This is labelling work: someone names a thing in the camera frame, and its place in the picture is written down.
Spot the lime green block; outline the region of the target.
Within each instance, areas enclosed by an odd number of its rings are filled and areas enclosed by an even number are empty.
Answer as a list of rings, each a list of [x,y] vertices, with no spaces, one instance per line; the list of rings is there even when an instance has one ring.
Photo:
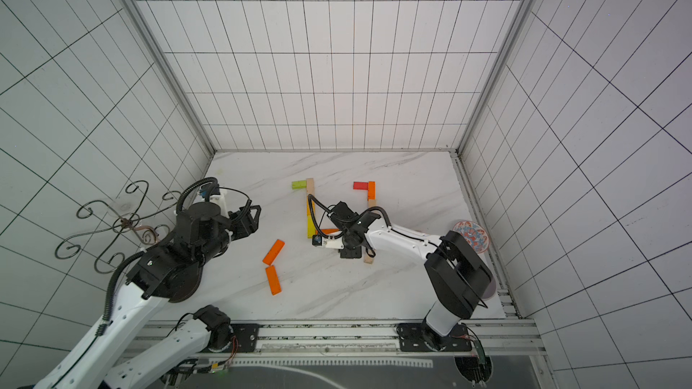
[[[291,188],[294,190],[306,189],[307,188],[307,181],[306,180],[294,181],[291,183]]]

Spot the natural wood block top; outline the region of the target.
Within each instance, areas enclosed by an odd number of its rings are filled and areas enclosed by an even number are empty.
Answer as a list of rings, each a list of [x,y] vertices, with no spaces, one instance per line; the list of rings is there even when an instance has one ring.
[[[315,194],[315,180],[313,180],[313,178],[308,178],[306,180],[306,194],[308,196],[313,196]]]

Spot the amber yellow block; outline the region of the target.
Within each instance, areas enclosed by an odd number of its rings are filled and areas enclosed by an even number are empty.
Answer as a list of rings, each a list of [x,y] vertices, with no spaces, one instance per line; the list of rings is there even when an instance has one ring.
[[[311,194],[308,194],[306,198],[306,214],[309,219],[312,219],[314,215],[314,205],[311,200]]]

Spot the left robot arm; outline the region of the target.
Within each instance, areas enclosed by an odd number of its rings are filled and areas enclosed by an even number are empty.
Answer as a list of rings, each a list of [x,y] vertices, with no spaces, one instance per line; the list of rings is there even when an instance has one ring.
[[[198,202],[177,213],[177,226],[167,237],[114,271],[101,320],[35,387],[145,388],[203,350],[236,353],[239,341],[230,317],[207,305],[156,345],[118,361],[160,308],[195,293],[205,264],[224,254],[231,241],[258,230],[261,207],[223,214],[215,203]]]

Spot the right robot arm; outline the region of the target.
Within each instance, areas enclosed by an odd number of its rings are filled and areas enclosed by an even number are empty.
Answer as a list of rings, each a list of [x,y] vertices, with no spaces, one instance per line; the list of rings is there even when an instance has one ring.
[[[459,232],[430,235],[400,227],[385,215],[368,212],[347,220],[331,217],[346,250],[362,248],[371,258],[382,250],[401,251],[423,262],[436,295],[421,323],[421,335],[432,351],[444,349],[459,322],[488,308],[484,293],[494,276],[484,259]]]

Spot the black round plate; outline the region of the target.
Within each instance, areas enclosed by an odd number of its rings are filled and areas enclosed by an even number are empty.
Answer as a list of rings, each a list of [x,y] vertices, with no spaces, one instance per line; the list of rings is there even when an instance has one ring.
[[[204,268],[202,266],[198,266],[194,273],[190,272],[184,282],[178,287],[178,290],[171,295],[169,302],[171,304],[179,304],[193,296],[201,284],[203,272]]]

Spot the patterned red blue plate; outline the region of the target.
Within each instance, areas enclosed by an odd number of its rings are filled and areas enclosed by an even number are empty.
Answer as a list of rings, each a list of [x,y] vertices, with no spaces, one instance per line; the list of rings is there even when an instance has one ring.
[[[460,221],[452,227],[452,230],[461,234],[477,254],[485,253],[488,250],[490,238],[479,224],[473,221]]]

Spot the purple bowl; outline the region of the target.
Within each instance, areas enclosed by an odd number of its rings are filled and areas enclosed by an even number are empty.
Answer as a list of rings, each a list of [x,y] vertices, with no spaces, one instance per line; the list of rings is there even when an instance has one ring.
[[[482,295],[482,299],[484,301],[489,300],[492,298],[494,295],[497,294],[497,277],[491,273],[490,274],[490,282],[488,284],[488,287],[486,288],[485,292]]]

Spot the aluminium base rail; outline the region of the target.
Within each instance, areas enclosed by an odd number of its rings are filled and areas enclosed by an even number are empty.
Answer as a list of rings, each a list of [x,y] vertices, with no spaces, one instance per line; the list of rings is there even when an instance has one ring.
[[[341,320],[231,323],[241,358],[545,356],[531,320],[458,322],[443,337],[419,321]]]

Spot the metal scroll wall ornament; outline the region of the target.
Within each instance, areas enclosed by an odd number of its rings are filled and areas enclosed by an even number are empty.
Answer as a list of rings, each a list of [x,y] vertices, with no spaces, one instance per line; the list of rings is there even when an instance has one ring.
[[[125,251],[114,250],[113,246],[120,239],[132,240],[139,250],[146,250],[159,244],[164,237],[172,231],[166,223],[151,224],[158,216],[174,208],[181,193],[178,190],[165,192],[162,197],[162,207],[150,214],[142,214],[141,210],[148,198],[150,183],[146,180],[136,180],[124,188],[124,194],[134,199],[134,206],[126,205],[124,209],[118,209],[114,202],[104,199],[95,199],[81,205],[76,212],[76,218],[85,221],[98,219],[98,228],[92,232],[79,232],[61,240],[54,249],[53,255],[58,260],[75,259],[86,252],[86,244],[89,244],[97,235],[109,234],[111,239],[100,251],[92,251],[94,258],[93,269],[99,275],[113,273],[128,257]]]

